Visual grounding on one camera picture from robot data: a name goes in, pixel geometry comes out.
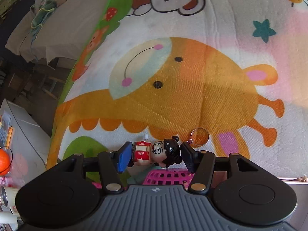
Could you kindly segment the beige covered sofa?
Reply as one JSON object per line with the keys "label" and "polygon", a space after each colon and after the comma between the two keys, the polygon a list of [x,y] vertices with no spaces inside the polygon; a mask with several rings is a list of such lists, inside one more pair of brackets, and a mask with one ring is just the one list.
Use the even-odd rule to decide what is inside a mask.
{"label": "beige covered sofa", "polygon": [[[43,0],[35,0],[38,9]],[[32,40],[30,24],[34,12],[29,10],[9,34],[5,49],[25,61],[63,57],[77,60],[92,34],[108,0],[67,0],[43,24]]]}

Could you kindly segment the white cabinet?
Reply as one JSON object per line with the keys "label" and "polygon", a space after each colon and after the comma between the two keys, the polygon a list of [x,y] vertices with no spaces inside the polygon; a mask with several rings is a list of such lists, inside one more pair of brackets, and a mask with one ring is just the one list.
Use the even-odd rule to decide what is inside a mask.
{"label": "white cabinet", "polygon": [[13,167],[23,175],[41,174],[46,162],[51,138],[21,106],[3,100],[1,113],[10,116],[13,127],[10,149],[13,151]]}

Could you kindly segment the orange ball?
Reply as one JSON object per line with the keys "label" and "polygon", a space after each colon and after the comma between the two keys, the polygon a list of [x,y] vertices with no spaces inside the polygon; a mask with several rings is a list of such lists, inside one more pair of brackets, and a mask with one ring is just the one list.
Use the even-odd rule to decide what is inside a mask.
{"label": "orange ball", "polygon": [[11,149],[7,148],[1,148],[0,153],[0,172],[2,176],[6,175],[10,171],[10,166],[13,161],[13,155]]}

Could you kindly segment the red black figurine keychain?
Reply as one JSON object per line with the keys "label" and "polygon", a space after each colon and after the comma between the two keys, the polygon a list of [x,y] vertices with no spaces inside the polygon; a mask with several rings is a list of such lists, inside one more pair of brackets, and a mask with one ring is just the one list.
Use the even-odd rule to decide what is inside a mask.
{"label": "red black figurine keychain", "polygon": [[168,168],[174,164],[181,164],[183,159],[178,142],[178,136],[172,136],[171,139],[164,139],[153,143],[145,140],[135,142],[128,167],[155,164],[161,168]]}

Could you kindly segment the pink cardboard box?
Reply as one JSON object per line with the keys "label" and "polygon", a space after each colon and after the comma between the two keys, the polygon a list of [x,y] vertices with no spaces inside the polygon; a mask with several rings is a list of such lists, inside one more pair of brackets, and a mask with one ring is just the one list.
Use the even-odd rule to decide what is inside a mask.
{"label": "pink cardboard box", "polygon": [[285,182],[286,184],[291,184],[291,185],[307,185],[308,184],[307,175],[303,175],[298,178],[279,177],[279,179]]}

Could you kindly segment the colourful cartoon play mat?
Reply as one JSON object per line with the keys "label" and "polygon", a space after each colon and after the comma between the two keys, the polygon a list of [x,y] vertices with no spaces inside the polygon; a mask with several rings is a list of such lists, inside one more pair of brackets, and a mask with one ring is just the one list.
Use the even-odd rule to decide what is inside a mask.
{"label": "colourful cartoon play mat", "polygon": [[47,166],[174,135],[277,177],[307,173],[307,0],[108,0]]}

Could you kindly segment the green yarn cloth bundle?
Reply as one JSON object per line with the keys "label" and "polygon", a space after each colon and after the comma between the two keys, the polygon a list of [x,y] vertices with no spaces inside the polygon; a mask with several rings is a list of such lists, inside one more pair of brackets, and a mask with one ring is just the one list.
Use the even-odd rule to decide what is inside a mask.
{"label": "green yarn cloth bundle", "polygon": [[34,19],[30,24],[32,41],[37,39],[40,30],[43,28],[47,19],[55,12],[57,2],[55,0],[43,0],[39,6],[39,10],[35,14]]}

